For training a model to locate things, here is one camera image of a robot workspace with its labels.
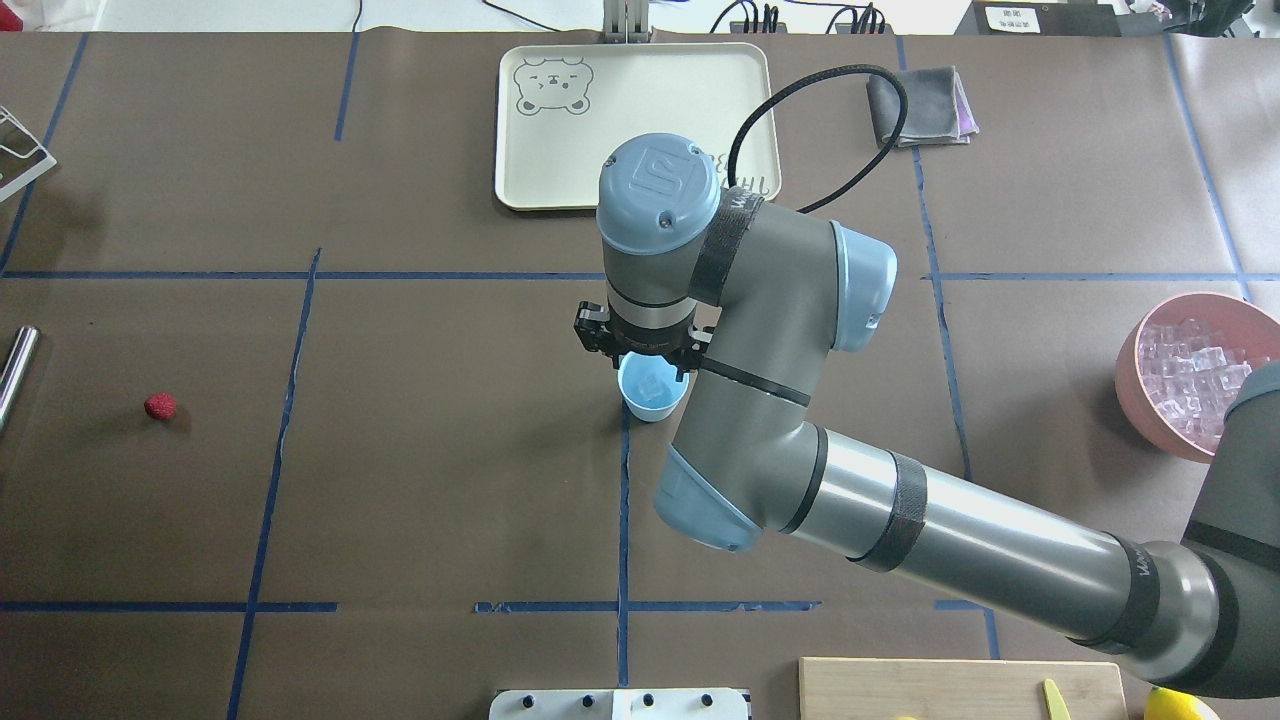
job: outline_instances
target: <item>bear drawing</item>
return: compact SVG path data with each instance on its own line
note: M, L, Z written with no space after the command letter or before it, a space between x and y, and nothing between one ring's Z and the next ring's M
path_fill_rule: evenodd
M594 77L591 65L581 58L544 59L536 63L525 60L516 68L516 87L520 88L516 109L522 115L557 109L581 115L591 106L591 101L586 99L586 87Z

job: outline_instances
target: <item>black cable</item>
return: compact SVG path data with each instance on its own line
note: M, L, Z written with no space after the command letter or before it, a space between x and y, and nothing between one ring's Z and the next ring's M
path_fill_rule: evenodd
M535 20L532 18L526 18L525 15L521 15L520 13L517 13L517 12L515 12L512 9L503 8L502 5L497 5L497 4L492 3L490 0L480 0L480 3L483 3L483 4L485 4L485 5L490 6L490 8L493 8L494 10L502 10L503 13L507 13L508 15L515 15L515 17L525 20L526 23L538 26L538 27L540 27L543 29L549 29L552 32L564 32L564 31L562 31L559 28L556 28L556 27L552 27L552 26L544 26L543 23L540 23L540 22L538 22L538 20Z
M742 127L737 131L737 137L733 138L733 145L728 150L728 168L727 169L728 169L728 184L730 184L730 187L733 187L735 184L737 184L737 178L735 177L736 176L736 170L737 170L737 154L742 150L742 142L746 140L746 133L751 131L751 126L754 126L756 120L759 120L762 117L764 117L765 113L768 113L774 106L777 106L778 102L782 102L783 100L786 100L787 97L790 97L795 92L797 92L797 91L800 91L800 90L803 90L805 87L809 87L810 85L814 85L817 82L822 82L824 79L831 79L831 78L837 78L837 77L844 77L844 76L852 76L852 74L872 74L872 76L878 76L878 77L884 78L886 81L888 81L890 85L893 86L893 90L897 91L897 104L899 104L897 105L897 123L893 124L893 132L890 133L888 140L884 141L884 145L883 145L883 147L881 147L879 152L877 152L876 156L872 158L870 161L867 163L863 167L861 170L858 170L858 174L855 174L852 177L852 179L850 179L849 182L846 182L845 184L842 184L838 190L836 190L835 192L832 192L827 197L823 197L822 200L819 200L817 202L813 202L810 205L806 205L806 206L801 208L800 211L801 213L812 213L812 211L817 210L818 208L822 208L823 205L826 205L826 204L831 202L832 200L840 197L841 195L849 192L849 188L851 188L855 184L858 184L859 181L861 181L864 177L867 177L867 173L869 173L873 169L876 169L876 165L879 165L881 160L883 160L884 156L888 155L890 150L892 150L897 145L897 140L900 137L902 137L902 126L906 124L906 88L902 87L902 83L897 79L896 76L893 76L893 73L886 70L884 68L882 68L879 65L864 65L864 64L841 65L838 68L828 68L826 70L819 70L817 73L813 73L810 76L805 76L805 77L803 77L803 78L792 82L791 85L788 85L788 86L783 87L782 90L774 92L773 97L769 97L768 100L765 100L759 108L756 108L751 113L750 117L746 118L746 122L744 122Z
M849 22L849 32L852 33L854 31L856 31L858 29L858 8L854 6L854 5L842 5L838 10L836 10L835 15L831 15L831 22L827 23L827 29L822 31L822 33L823 35L831 35L831 28L836 27L836 20L840 19L840 15L844 15L846 10L854 14L854 19Z
M876 9L874 3L867 4L867 9L863 10L863 19L858 23L858 35L868 35L868 31L872 29L872 23L876 20L876 13L878 12L879 10Z
M813 1L813 3L810 3L809 0L786 0L786 1L791 3L792 5L813 5L814 8L847 8L849 6L849 3L820 3L820 1Z
M724 15L727 15L728 12L732 10L737 5L742 6L742 17L744 17L744 19L742 19L742 29L748 29L750 27L750 24L751 24L751 15L753 14L755 15L756 20L759 20L760 9L755 5L755 0L733 0L732 3L728 4L727 8L724 8L723 10L721 10L721 14L716 18L716 22L712 23L712 29L707 31L707 33L708 35L714 35L716 33L716 28L719 27L719 22L723 20ZM749 13L746 10L748 5L751 6L751 10L753 10L751 13Z

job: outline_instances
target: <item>fake raspberry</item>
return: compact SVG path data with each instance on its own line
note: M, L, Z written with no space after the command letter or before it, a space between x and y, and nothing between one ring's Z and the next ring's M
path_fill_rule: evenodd
M157 392L148 397L142 404L142 407L151 418L164 421L173 418L173 414L178 411L178 401L168 392Z

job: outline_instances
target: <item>lemon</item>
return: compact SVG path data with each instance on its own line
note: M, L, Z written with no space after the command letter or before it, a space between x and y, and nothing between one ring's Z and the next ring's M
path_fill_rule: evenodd
M1147 696L1147 710L1142 720L1221 720L1217 712L1204 705L1204 701L1196 696L1171 691L1169 688L1151 688Z

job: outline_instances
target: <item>white tray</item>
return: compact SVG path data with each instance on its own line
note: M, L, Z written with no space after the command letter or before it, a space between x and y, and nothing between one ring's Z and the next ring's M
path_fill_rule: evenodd
M746 42L515 47L498 68L494 192L516 210L595 208L605 158L646 132L692 140L723 183L733 136L768 97L764 53ZM737 176L777 196L773 113L742 143Z

